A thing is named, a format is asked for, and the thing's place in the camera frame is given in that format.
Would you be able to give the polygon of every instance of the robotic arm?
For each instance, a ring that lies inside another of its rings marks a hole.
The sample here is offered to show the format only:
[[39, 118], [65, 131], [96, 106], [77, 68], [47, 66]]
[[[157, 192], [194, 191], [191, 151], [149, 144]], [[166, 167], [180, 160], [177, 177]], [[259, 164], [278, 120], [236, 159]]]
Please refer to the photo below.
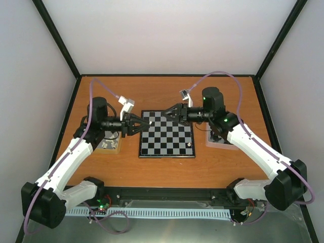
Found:
[[[191, 100], [188, 93], [182, 93], [183, 100]], [[223, 94], [215, 87], [202, 91], [203, 106], [191, 107], [178, 103], [162, 112], [169, 120], [188, 125], [192, 122], [209, 123], [212, 131], [224, 140], [237, 146], [248, 155], [267, 175], [268, 180], [249, 181], [238, 178], [229, 189], [228, 198], [235, 204], [238, 198], [254, 198], [269, 201], [278, 210], [285, 210], [307, 190], [301, 180], [282, 162], [296, 170], [307, 180], [306, 165], [301, 161], [291, 161], [276, 152], [257, 137], [234, 113], [225, 109]]]
[[75, 131], [73, 139], [55, 164], [34, 184], [27, 182], [21, 189], [23, 214], [26, 216], [29, 205], [39, 190], [39, 186], [47, 181], [41, 190], [34, 206], [30, 212], [30, 219], [43, 224], [49, 228], [57, 227], [65, 216], [65, 212], [81, 204], [82, 202], [95, 198], [102, 199], [104, 193], [104, 182], [99, 179], [87, 177], [79, 185], [64, 190], [68, 180], [71, 178], [80, 164], [96, 149], [104, 139], [105, 131], [119, 131], [121, 136], [132, 136], [138, 132], [148, 129], [149, 123], [142, 118], [128, 113], [134, 106], [134, 102], [122, 100], [122, 116], [108, 116], [107, 101], [103, 97], [93, 98], [92, 119], [89, 130], [75, 150], [72, 147], [79, 141], [87, 124], [82, 123]]

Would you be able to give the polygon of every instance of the chessboard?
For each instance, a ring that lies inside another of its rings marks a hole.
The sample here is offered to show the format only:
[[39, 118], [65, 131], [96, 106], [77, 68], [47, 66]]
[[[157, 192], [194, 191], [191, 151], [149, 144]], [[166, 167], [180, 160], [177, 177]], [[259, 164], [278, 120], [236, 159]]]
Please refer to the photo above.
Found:
[[192, 124], [183, 126], [169, 121], [161, 110], [143, 110], [142, 118], [152, 123], [148, 131], [140, 134], [140, 158], [195, 158]]

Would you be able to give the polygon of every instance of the orange-brown table surface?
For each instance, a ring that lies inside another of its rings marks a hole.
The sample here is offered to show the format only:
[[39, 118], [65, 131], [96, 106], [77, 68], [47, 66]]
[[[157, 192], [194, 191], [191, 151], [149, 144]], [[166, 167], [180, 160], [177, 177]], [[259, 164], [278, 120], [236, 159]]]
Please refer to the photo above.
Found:
[[[91, 77], [83, 77], [63, 136], [59, 154], [66, 149], [80, 120], [87, 114]], [[179, 91], [190, 88], [199, 77], [99, 77], [116, 94], [135, 101], [132, 113], [141, 116], [141, 110], [163, 110], [182, 102]], [[269, 137], [250, 77], [239, 77], [243, 99], [240, 115], [245, 123], [266, 143]], [[218, 87], [224, 95], [227, 110], [236, 113], [239, 92], [229, 77], [209, 77], [190, 93], [194, 106], [202, 105], [201, 91]], [[117, 113], [122, 107], [118, 100], [94, 84], [94, 97], [102, 96]], [[242, 151], [206, 147], [206, 134], [194, 127], [196, 158], [138, 158], [139, 134], [123, 138], [120, 153], [92, 154], [74, 173], [68, 185], [76, 185], [87, 176], [98, 178], [106, 186], [225, 188], [238, 177], [266, 179], [263, 171]]]

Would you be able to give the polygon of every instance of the purple cable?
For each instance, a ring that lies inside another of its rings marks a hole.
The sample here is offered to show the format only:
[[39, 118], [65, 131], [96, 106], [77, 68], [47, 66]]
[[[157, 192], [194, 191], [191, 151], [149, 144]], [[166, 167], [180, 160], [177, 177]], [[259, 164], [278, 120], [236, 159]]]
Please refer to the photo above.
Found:
[[[100, 80], [98, 80], [97, 78], [93, 78], [90, 82], [90, 90], [89, 90], [89, 119], [88, 119], [88, 124], [86, 126], [85, 131], [83, 132], [83, 134], [81, 135], [80, 139], [78, 139], [78, 141], [76, 142], [76, 144], [71, 148], [71, 152], [73, 152], [77, 146], [82, 142], [83, 138], [85, 137], [85, 135], [87, 134], [89, 127], [90, 127], [90, 123], [91, 123], [91, 119], [92, 119], [92, 96], [93, 96], [93, 83], [94, 82], [98, 82], [103, 88], [105, 88], [108, 92], [110, 92], [113, 96], [115, 96], [116, 98], [119, 98], [118, 95], [116, 95], [115, 93], [113, 93], [108, 87], [106, 87]], [[67, 152], [61, 159], [60, 161], [56, 164], [56, 166], [51, 170], [51, 172], [48, 175], [48, 178], [50, 179], [53, 174], [56, 172], [56, 170], [60, 167], [60, 165], [64, 162], [64, 160], [70, 155], [69, 152]], [[35, 204], [36, 199], [38, 198], [41, 190], [45, 187], [46, 183], [48, 181], [44, 181], [43, 184], [39, 187], [39, 189], [37, 190], [37, 192], [35, 193], [35, 196], [33, 197], [33, 199], [31, 200], [29, 207], [27, 209], [27, 213], [24, 219], [24, 232], [26, 235], [31, 235], [31, 234], [35, 234], [38, 233], [41, 230], [41, 227], [37, 230], [35, 230], [34, 232], [29, 232], [28, 231], [28, 221], [29, 221], [29, 216], [32, 210], [32, 207]]]
[[[188, 90], [188, 93], [195, 88], [201, 81], [203, 81], [206, 77], [212, 75], [212, 74], [217, 74], [217, 73], [221, 73], [221, 74], [225, 74], [231, 78], [233, 78], [238, 86], [238, 90], [239, 90], [239, 99], [238, 99], [238, 105], [237, 105], [237, 109], [236, 109], [236, 115], [237, 115], [237, 119], [239, 124], [241, 125], [241, 127], [243, 128], [243, 130], [246, 132], [246, 134], [251, 137], [251, 133], [248, 131], [248, 129], [244, 126], [244, 123], [239, 115], [239, 109], [241, 107], [241, 102], [242, 102], [242, 86], [240, 84], [240, 82], [237, 80], [236, 77], [234, 77], [232, 74], [228, 73], [228, 72], [223, 72], [223, 71], [214, 71], [211, 73], [206, 74], [205, 76], [203, 76], [201, 79], [199, 79], [193, 86], [191, 86], [191, 88]], [[274, 153], [272, 153], [269, 149], [267, 149], [265, 146], [263, 146], [258, 140], [256, 140], [255, 138], [251, 138], [259, 147], [261, 147], [265, 152], [267, 152], [269, 155], [271, 155], [275, 160], [279, 161], [280, 157], [278, 157], [277, 155], [275, 155]], [[280, 163], [282, 163], [284, 166], [286, 166], [290, 171], [292, 171], [303, 183], [304, 185], [307, 187], [307, 189], [309, 190], [310, 194], [311, 194], [311, 200], [309, 201], [295, 201], [295, 203], [297, 204], [303, 204], [303, 205], [307, 205], [307, 204], [311, 204], [312, 202], [314, 202], [315, 200], [315, 193], [314, 190], [311, 188], [311, 186], [308, 184], [308, 182], [291, 166], [289, 166], [288, 164], [286, 164], [283, 161], [280, 161]]]
[[268, 211], [268, 208], [269, 208], [269, 203], [267, 202], [267, 203], [266, 203], [266, 206], [265, 206], [265, 209], [264, 209], [264, 212], [263, 212], [263, 214], [262, 214], [259, 218], [257, 218], [256, 220], [254, 220], [254, 221], [252, 221], [252, 222], [243, 223], [242, 225], [251, 225], [251, 224], [255, 224], [255, 223], [259, 222], [261, 219], [264, 218], [265, 214], [266, 214], [267, 211]]
[[[103, 228], [105, 231], [107, 231], [108, 233], [110, 233], [110, 234], [122, 234], [122, 233], [125, 233], [125, 232], [127, 232], [127, 231], [129, 230], [129, 227], [130, 227], [130, 220], [129, 220], [129, 218], [127, 217], [127, 215], [126, 215], [123, 211], [116, 211], [116, 212], [114, 212], [114, 213], [111, 213], [111, 214], [105, 216], [105, 217], [102, 218], [102, 219], [98, 219], [98, 218], [96, 217], [95, 212], [92, 210], [92, 208], [91, 208], [91, 207], [90, 207], [86, 202], [83, 202], [83, 204], [84, 204], [84, 205], [89, 209], [91, 215], [95, 218], [95, 221], [98, 223], [98, 225], [99, 225], [101, 228]], [[105, 228], [105, 227], [100, 223], [101, 221], [104, 221], [104, 220], [110, 218], [111, 216], [113, 216], [113, 215], [115, 215], [115, 214], [122, 214], [122, 215], [125, 216], [125, 218], [126, 218], [126, 220], [127, 220], [127, 225], [126, 225], [125, 229], [123, 229], [122, 231], [119, 231], [119, 232], [115, 232], [115, 231], [111, 231], [111, 230], [109, 230], [109, 229], [106, 229], [106, 228]]]

